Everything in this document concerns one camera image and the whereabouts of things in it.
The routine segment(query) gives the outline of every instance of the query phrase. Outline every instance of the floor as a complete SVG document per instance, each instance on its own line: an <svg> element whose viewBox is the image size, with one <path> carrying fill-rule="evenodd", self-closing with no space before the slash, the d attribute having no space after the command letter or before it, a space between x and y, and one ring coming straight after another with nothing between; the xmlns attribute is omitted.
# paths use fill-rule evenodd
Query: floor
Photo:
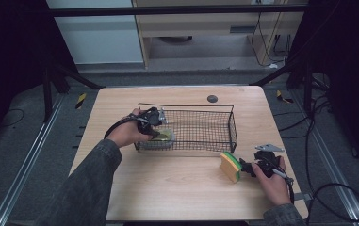
<svg viewBox="0 0 359 226"><path fill-rule="evenodd" d="M278 42L280 51L286 44ZM283 62L260 66L253 57L253 48L245 36L193 37L190 41L180 39L154 39L150 53L150 64L143 69L118 69L115 72L82 73L89 80L109 87L118 86L192 86L231 84L247 85L273 72L273 66L282 67ZM286 74L264 86L272 114L278 128L286 128L303 119L302 88L287 90ZM61 101L59 113L41 144L36 161L30 167L26 181L11 209L7 211L8 224L29 225L40 212L59 185L68 176L77 146L86 126L97 90L91 90L69 79L72 86L65 95L54 92L54 101ZM277 90L285 99L278 100ZM74 106L80 94L87 98L81 109ZM314 91L317 99L323 93ZM14 178L20 171L28 151L44 126L41 87L35 87L14 98L11 110L0 127L0 206ZM330 182L343 182L359 190L359 159L354 158L351 147L344 136L330 106L317 112L316 126L309 137L305 150L305 135L308 121L281 132L286 151L302 192L311 193L308 185L310 176L314 189ZM328 188L320 194L336 212L347 216L350 209L345 204L352 194L339 188ZM264 225L262 221L251 225ZM311 225L359 225L329 213L321 204L315 203L311 211Z"/></svg>

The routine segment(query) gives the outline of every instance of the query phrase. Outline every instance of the table top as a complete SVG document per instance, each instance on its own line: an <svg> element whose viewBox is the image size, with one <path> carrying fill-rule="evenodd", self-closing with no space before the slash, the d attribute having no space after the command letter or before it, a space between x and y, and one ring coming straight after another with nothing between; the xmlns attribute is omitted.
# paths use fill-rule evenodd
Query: table top
<svg viewBox="0 0 359 226"><path fill-rule="evenodd" d="M209 95L218 97L211 104ZM101 89L90 114L72 171L103 138L106 130L138 103L158 105L233 105L237 130L234 157L253 161L254 147L284 148L264 91L260 87L141 87ZM253 220L272 207L257 179L246 172L233 183L220 169L220 153L211 151L136 151L121 148L122 163L114 174L107 220ZM286 173L294 178L286 152ZM303 218L304 201L295 201Z"/></svg>

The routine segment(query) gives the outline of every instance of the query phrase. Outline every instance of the gray sleeve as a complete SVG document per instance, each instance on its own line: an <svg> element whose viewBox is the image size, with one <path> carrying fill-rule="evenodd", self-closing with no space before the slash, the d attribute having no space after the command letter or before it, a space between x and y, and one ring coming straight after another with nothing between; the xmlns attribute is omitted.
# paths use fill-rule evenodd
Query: gray sleeve
<svg viewBox="0 0 359 226"><path fill-rule="evenodd" d="M264 213L267 225L306 225L293 204L278 205Z"/></svg>

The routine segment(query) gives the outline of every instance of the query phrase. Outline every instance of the gray carpet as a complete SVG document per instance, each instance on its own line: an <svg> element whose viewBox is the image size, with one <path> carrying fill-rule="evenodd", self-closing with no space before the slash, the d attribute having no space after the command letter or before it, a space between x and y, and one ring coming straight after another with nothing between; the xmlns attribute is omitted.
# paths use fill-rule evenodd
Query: gray carpet
<svg viewBox="0 0 359 226"><path fill-rule="evenodd" d="M201 85L201 84L246 84L253 82L264 75L264 73L252 76L240 76L235 72L199 72L195 73L148 73L147 79L144 79L144 73L131 75L127 73L108 76L106 74L96 74L90 77L98 84L107 86L138 86L138 85ZM40 212L41 208L50 200L53 193L58 189L64 179L68 176L71 164L76 152L76 146L79 145L80 137L83 133L83 126L86 125L89 118L92 105L94 103L97 91L88 89L81 84L70 81L72 89L65 95L57 121L50 131L46 143L41 150L38 161L32 170L14 209L11 212L10 221L33 220ZM279 83L272 84L265 88L272 114L286 112L300 112L296 104L288 104L277 100L276 87L282 88ZM74 109L78 96L87 93L87 98L81 109ZM11 108L19 108L24 111L24 117L16 124L5 126L0 129L0 202L3 200L9 185L14 179L19 167L30 148L31 143L39 132L43 117L42 108L42 90L41 87L33 88L18 95ZM6 115L5 123L10 124L21 118L19 111L11 111ZM302 119L300 113L290 113L275 116L278 128L284 128L288 125ZM334 116L328 112L328 108L323 109L316 118L316 127L325 137L325 141L337 164L343 173L347 176L350 185L359 191L359 159L351 155L350 145L344 138ZM305 138L286 138L302 136L306 133L307 125L300 124L292 129L281 133L284 138L284 144L288 152L293 169L296 172L297 179L302 192L311 192L306 181L305 175ZM309 163L311 181L314 189L331 182L331 178L325 169L314 142L309 144ZM337 196L335 189L330 188L321 193L320 197L325 200L333 209L342 215L347 215L342 202ZM252 225L263 225L263 222L252 222ZM344 220L330 214L319 203L315 203L312 209L311 224L333 224L333 225L351 225Z"/></svg>

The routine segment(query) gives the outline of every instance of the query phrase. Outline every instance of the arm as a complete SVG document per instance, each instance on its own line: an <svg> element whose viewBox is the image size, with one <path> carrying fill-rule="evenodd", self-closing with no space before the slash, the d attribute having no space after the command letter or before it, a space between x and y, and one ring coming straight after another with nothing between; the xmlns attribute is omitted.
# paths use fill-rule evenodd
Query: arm
<svg viewBox="0 0 359 226"><path fill-rule="evenodd" d="M114 172L122 161L120 148L150 138L138 132L135 121L117 127L68 177L34 225L105 225Z"/></svg>
<svg viewBox="0 0 359 226"><path fill-rule="evenodd" d="M280 158L280 167L283 170L286 169L283 157ZM275 205L264 213L267 225L305 225L296 207L290 201L285 180L276 174L268 178L254 163L253 171L267 198Z"/></svg>

